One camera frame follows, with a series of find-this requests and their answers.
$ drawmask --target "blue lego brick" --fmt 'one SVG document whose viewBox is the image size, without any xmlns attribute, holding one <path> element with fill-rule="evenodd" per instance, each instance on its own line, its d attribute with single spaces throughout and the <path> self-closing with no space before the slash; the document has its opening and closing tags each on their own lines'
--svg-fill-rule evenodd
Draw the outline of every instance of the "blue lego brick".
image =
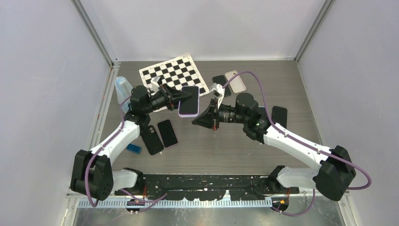
<svg viewBox="0 0 399 226">
<path fill-rule="evenodd" d="M 134 152 L 136 154 L 139 154 L 141 152 L 141 148 L 139 146 L 129 144 L 128 147 L 126 148 L 128 151 Z"/>
</svg>

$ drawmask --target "phone case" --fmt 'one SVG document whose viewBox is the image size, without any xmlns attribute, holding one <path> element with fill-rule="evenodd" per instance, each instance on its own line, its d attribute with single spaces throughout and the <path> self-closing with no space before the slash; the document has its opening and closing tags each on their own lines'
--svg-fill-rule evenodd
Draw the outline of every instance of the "phone case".
<svg viewBox="0 0 399 226">
<path fill-rule="evenodd" d="M 148 126 L 144 133 L 141 135 L 145 146 L 148 149 L 150 155 L 155 155 L 156 153 L 163 150 L 163 144 L 157 131 L 153 126 Z"/>
<path fill-rule="evenodd" d="M 220 84 L 224 86 L 227 83 L 226 77 L 224 75 L 218 75 L 212 78 L 213 83 Z M 231 91 L 229 86 L 224 88 L 224 97 L 231 96 Z"/>
<path fill-rule="evenodd" d="M 237 74 L 237 71 L 231 71 L 228 72 L 226 74 L 224 74 L 226 76 L 227 80 L 230 80 L 234 75 Z M 240 93 L 240 92 L 244 92 L 247 88 L 244 85 L 244 82 L 242 81 L 240 76 L 237 76 L 235 79 L 233 79 L 230 83 L 229 83 L 231 89 L 233 90 L 234 93 Z"/>
</svg>

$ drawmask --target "metal work surface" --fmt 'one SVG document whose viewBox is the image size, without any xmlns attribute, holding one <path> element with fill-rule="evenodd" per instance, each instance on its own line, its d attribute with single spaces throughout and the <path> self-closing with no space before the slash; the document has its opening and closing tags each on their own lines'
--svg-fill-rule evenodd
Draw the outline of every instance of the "metal work surface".
<svg viewBox="0 0 399 226">
<path fill-rule="evenodd" d="M 311 202 L 311 196 L 290 197 L 287 212 L 303 211 Z M 337 202 L 316 196 L 312 209 L 299 217 L 289 217 L 270 208 L 174 208 L 152 209 L 138 215 L 130 215 L 126 209 L 78 208 L 74 225 L 113 226 L 343 226 L 345 225 Z"/>
<path fill-rule="evenodd" d="M 124 76 L 132 86 L 142 85 L 139 69 L 157 62 L 122 62 L 118 76 Z M 196 61 L 199 72 L 208 87 L 212 77 L 229 71 L 251 70 L 256 73 L 265 88 L 267 103 L 288 109 L 287 128 L 318 143 L 317 129 L 309 102 L 295 61 Z M 241 76 L 256 101 L 262 102 L 256 80 L 250 74 Z M 234 105 L 237 94 L 225 97 L 223 103 Z M 200 97 L 199 111 L 203 112 L 214 96 Z M 165 148 L 162 153 L 151 156 L 141 137 L 132 144 L 142 147 L 140 154 L 123 151 L 112 165 L 113 170 L 124 167 L 144 173 L 184 174 L 269 174 L 277 165 L 306 167 L 285 152 L 251 140 L 242 131 L 243 125 L 221 123 L 220 129 L 212 131 L 191 124 L 193 118 L 180 118 L 177 110 L 151 113 L 150 125 L 158 130 L 157 123 L 171 120 L 178 145 Z M 114 91 L 106 117 L 102 140 L 113 132 L 120 122 L 119 106 Z"/>
</svg>

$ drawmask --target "white phone case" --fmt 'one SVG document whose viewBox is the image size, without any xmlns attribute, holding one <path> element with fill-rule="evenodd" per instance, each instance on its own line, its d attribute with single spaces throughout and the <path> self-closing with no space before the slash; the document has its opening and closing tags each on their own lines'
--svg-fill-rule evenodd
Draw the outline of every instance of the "white phone case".
<svg viewBox="0 0 399 226">
<path fill-rule="evenodd" d="M 237 71 L 231 71 L 231 72 L 224 74 L 224 76 L 226 77 L 226 79 L 228 81 L 236 74 L 237 74 Z M 235 79 L 233 79 L 229 83 L 229 85 L 234 93 L 244 92 L 247 89 L 240 76 L 235 77 Z"/>
</svg>

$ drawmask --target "wire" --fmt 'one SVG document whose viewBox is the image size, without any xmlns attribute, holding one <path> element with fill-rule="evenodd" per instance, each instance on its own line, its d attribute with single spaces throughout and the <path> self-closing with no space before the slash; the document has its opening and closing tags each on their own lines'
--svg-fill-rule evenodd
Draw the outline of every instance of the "wire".
<svg viewBox="0 0 399 226">
<path fill-rule="evenodd" d="M 90 171 L 90 166 L 91 164 L 93 164 L 94 159 L 96 158 L 96 156 L 100 153 L 100 151 L 102 151 L 123 129 L 123 127 L 125 126 L 125 119 L 123 117 L 123 111 L 122 111 L 122 105 L 129 100 L 130 97 L 127 97 L 125 100 L 122 101 L 122 103 L 119 105 L 119 113 L 120 113 L 120 117 L 122 120 L 122 123 L 120 125 L 119 130 L 112 136 L 110 137 L 94 154 L 93 156 L 90 158 L 90 160 L 88 161 L 86 170 L 85 170 L 85 190 L 86 190 L 86 195 L 88 197 L 88 202 L 90 203 L 90 205 L 92 207 L 96 207 L 98 204 L 98 200 L 96 200 L 96 202 L 93 202 L 93 199 L 91 198 L 91 194 L 90 194 L 90 189 L 88 186 L 88 173 Z"/>
<path fill-rule="evenodd" d="M 299 139 L 293 137 L 292 135 L 286 134 L 284 131 L 280 130 L 280 128 L 278 128 L 278 127 L 276 126 L 276 124 L 274 124 L 274 122 L 271 120 L 271 115 L 268 114 L 268 111 L 269 111 L 269 110 L 267 109 L 266 95 L 265 95 L 265 93 L 264 93 L 263 85 L 262 85 L 262 83 L 261 83 L 259 77 L 258 77 L 257 75 L 255 75 L 253 72 L 251 72 L 251 71 L 244 71 L 244 72 L 240 72 L 240 73 L 235 74 L 231 79 L 229 79 L 229 80 L 226 82 L 226 84 L 223 85 L 223 89 L 226 88 L 226 86 L 228 86 L 229 83 L 230 83 L 233 79 L 235 79 L 237 76 L 239 76 L 239 75 L 241 75 L 241 74 L 244 74 L 244 73 L 249 73 L 249 74 L 251 74 L 252 76 L 255 77 L 256 81 L 258 82 L 259 87 L 260 87 L 260 89 L 261 89 L 262 98 L 263 98 L 263 104 L 264 104 L 264 110 L 266 111 L 267 118 L 268 118 L 270 124 L 271 124 L 279 133 L 285 135 L 286 137 L 290 138 L 291 140 L 293 140 L 293 141 L 295 141 L 295 142 L 297 142 L 297 143 L 299 143 L 299 144 L 301 144 L 301 145 L 303 145 L 303 146 L 305 146 L 305 147 L 307 147 L 307 148 L 310 148 L 310 149 L 312 149 L 312 150 L 314 150 L 314 151 L 316 151 L 316 152 L 318 152 L 318 153 L 322 153 L 323 155 L 326 155 L 326 156 L 328 156 L 328 157 L 331 157 L 331 158 L 333 158 L 333 159 L 336 159 L 336 160 L 338 160 L 338 161 L 341 161 L 341 162 L 343 162 L 343 163 L 345 163 L 345 164 L 347 164 L 347 165 L 350 165 L 350 166 L 352 166 L 353 168 L 359 170 L 364 176 L 366 176 L 366 178 L 367 178 L 367 183 L 366 183 L 365 185 L 360 186 L 360 187 L 348 187 L 348 190 L 363 190 L 363 189 L 366 189 L 366 188 L 370 187 L 370 185 L 371 185 L 371 177 L 370 177 L 370 175 L 369 175 L 364 169 L 362 169 L 361 167 L 359 167 L 358 165 L 353 164 L 352 162 L 347 161 L 347 160 L 345 160 L 345 159 L 343 159 L 343 158 L 340 158 L 340 157 L 338 157 L 338 156 L 335 156 L 335 155 L 333 155 L 333 154 L 327 153 L 327 152 L 325 152 L 325 151 L 322 151 L 322 150 L 319 151 L 316 147 L 311 146 L 311 145 L 309 145 L 309 144 L 307 144 L 307 143 L 305 143 L 305 142 L 303 142 L 303 141 L 301 141 L 301 140 L 299 140 Z"/>
<path fill-rule="evenodd" d="M 260 192 L 258 192 L 258 191 L 256 191 L 256 190 L 254 190 L 254 192 L 256 192 L 256 193 L 258 193 L 258 194 L 260 194 L 260 195 L 262 195 L 262 196 L 264 196 L 264 197 L 270 197 L 270 196 L 275 195 L 275 193 L 270 194 L 270 195 L 265 195 L 265 194 L 262 194 L 262 193 L 260 193 Z"/>
<path fill-rule="evenodd" d="M 302 213 L 286 213 L 286 212 L 281 212 L 281 214 L 286 215 L 286 216 L 291 216 L 291 217 L 297 217 L 297 216 L 300 216 L 300 215 L 303 215 L 303 214 L 307 213 L 307 212 L 311 209 L 311 207 L 313 206 L 315 196 L 316 196 L 316 191 L 313 189 L 312 201 L 311 201 L 309 207 L 308 207 L 305 211 L 303 211 Z M 279 210 L 280 205 L 281 205 L 281 204 L 279 204 L 279 206 L 278 206 L 277 208 L 271 207 L 271 209 L 274 210 L 274 211 L 276 211 L 276 212 L 280 212 L 280 210 Z"/>
<path fill-rule="evenodd" d="M 120 191 L 126 193 L 127 195 L 131 196 L 133 199 L 135 199 L 135 200 L 137 200 L 139 202 L 142 202 L 142 203 L 153 203 L 153 202 L 157 203 L 157 202 L 161 201 L 162 199 L 164 199 L 166 197 L 166 193 L 165 193 L 163 196 L 161 196 L 158 199 L 143 200 L 143 199 L 139 199 L 139 198 L 135 197 L 133 194 L 131 194 L 130 192 L 126 191 L 125 189 L 120 189 Z"/>
</svg>

